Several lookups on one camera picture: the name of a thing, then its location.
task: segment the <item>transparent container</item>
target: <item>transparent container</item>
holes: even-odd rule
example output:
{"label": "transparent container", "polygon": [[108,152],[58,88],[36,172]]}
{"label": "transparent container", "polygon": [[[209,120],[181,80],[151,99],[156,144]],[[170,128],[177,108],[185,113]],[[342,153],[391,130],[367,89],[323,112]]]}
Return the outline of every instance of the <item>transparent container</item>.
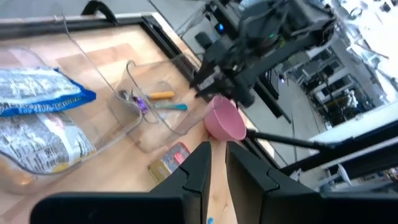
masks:
{"label": "transparent container", "polygon": [[[194,68],[184,66],[189,60]],[[142,114],[140,125],[132,128],[127,135],[143,152],[150,153],[160,149],[187,132],[199,123],[211,110],[201,98],[195,98],[196,91],[189,89],[189,84],[178,68],[184,68],[187,73],[193,73],[199,68],[194,59],[189,55],[179,55],[171,60],[135,65],[130,61],[126,65],[123,77],[116,85],[116,92],[129,93],[137,98],[142,98],[147,107],[147,112]],[[151,93],[172,91],[174,96],[167,100],[149,100],[147,95]],[[110,108],[115,108],[118,101],[131,104],[131,99],[117,96],[109,102]],[[188,110],[162,109],[159,106],[181,104],[188,106]],[[114,112],[115,117],[123,123],[130,117],[130,113],[136,113],[136,106],[127,107],[127,110]]]}
{"label": "transparent container", "polygon": [[[48,21],[65,25],[63,17],[49,18]],[[12,25],[13,22],[13,20],[0,20],[0,24]],[[16,21],[19,24],[21,22],[29,26],[35,21]],[[77,127],[76,130],[83,131],[94,150],[73,162],[67,162],[67,166],[60,166],[53,172],[37,172],[24,166],[2,145],[0,146],[0,189],[15,194],[36,192],[126,136],[126,132],[138,125],[142,119],[139,110],[136,110],[136,113],[125,114],[123,123],[113,115],[121,114],[119,111],[125,110],[126,107],[122,101],[114,101],[111,108],[108,105],[108,102],[115,97],[112,86],[115,86],[117,81],[112,80],[115,80],[117,74],[112,74],[111,77],[103,76],[70,38],[66,26],[64,28],[65,32],[62,34],[0,40],[0,68],[58,67],[68,78],[94,91],[95,101],[64,111]]]}

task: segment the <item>wooden table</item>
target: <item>wooden table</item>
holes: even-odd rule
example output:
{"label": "wooden table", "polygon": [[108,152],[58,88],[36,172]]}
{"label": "wooden table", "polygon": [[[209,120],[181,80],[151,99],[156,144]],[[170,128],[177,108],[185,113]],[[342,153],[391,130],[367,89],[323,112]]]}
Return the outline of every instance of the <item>wooden table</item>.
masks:
{"label": "wooden table", "polygon": [[[158,13],[153,13],[153,16],[183,52],[192,54]],[[139,26],[74,32],[72,38],[112,86],[121,78],[127,60],[132,59],[141,64],[167,59]],[[75,111],[68,111],[68,114],[76,120],[83,130],[89,130],[90,125],[88,123],[94,124],[100,135],[107,141],[110,141],[117,131],[122,130],[123,127],[106,107],[106,101],[112,97],[113,93],[107,89],[96,70],[89,64],[84,63],[83,54],[79,53],[76,45],[71,44],[65,34],[3,41],[0,44],[28,47],[38,53],[45,63],[51,66],[60,66],[62,70],[74,74],[71,78],[97,92],[98,99],[94,103]],[[13,63],[13,58],[7,58],[10,60],[7,63]],[[30,62],[19,60],[16,63],[30,65]],[[179,83],[180,87],[187,92],[187,95],[193,96],[194,90],[188,89],[187,81],[178,72],[174,74],[174,82]],[[201,99],[196,99],[195,102],[202,106],[206,105]],[[243,116],[247,121],[247,126],[254,128],[245,115]],[[95,142],[95,137],[90,135],[88,137]],[[203,124],[198,123],[179,141],[192,151],[199,143],[208,139],[209,135]],[[226,143],[214,139],[210,141],[212,145],[212,172],[208,216],[213,217],[217,224],[236,223],[226,178],[224,161]],[[274,150],[268,142],[263,141],[262,145],[273,155]],[[138,150],[130,138],[121,138],[72,173],[57,179],[35,194],[13,195],[0,192],[0,224],[28,223],[31,208],[40,199],[55,192],[149,191],[156,186],[156,182],[149,174],[147,167],[151,162],[160,158],[166,150],[167,147],[152,153],[143,153]]]}

